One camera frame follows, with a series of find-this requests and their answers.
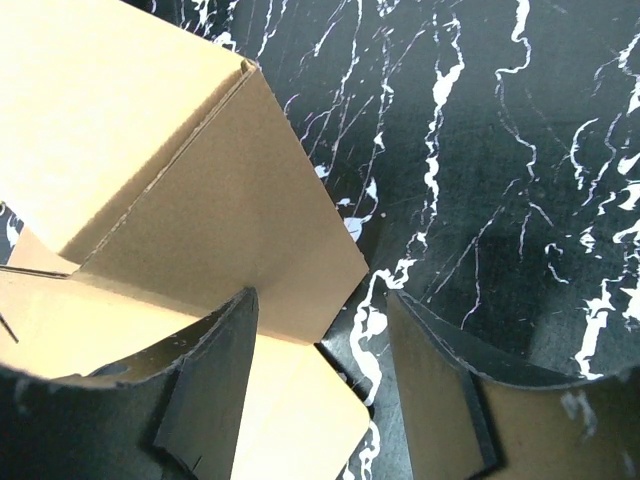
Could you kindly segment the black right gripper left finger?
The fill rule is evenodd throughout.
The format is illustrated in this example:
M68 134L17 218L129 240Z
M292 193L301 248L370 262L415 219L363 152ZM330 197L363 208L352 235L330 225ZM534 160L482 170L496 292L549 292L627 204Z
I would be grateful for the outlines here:
M227 479L257 332L246 288L89 375L1 371L5 479Z

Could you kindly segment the brown cardboard box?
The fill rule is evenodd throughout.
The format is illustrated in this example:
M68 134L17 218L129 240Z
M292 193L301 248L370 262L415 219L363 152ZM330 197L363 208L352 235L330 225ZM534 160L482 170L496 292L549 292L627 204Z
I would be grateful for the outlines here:
M334 479L369 413L318 343L367 273L259 67L123 1L1 5L1 371L259 313L227 479Z

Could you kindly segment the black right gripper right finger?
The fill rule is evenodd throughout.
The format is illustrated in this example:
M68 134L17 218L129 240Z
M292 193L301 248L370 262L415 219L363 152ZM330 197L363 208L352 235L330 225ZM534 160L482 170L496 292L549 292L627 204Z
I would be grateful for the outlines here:
M534 365L387 297L417 479L635 479L639 371L585 380Z

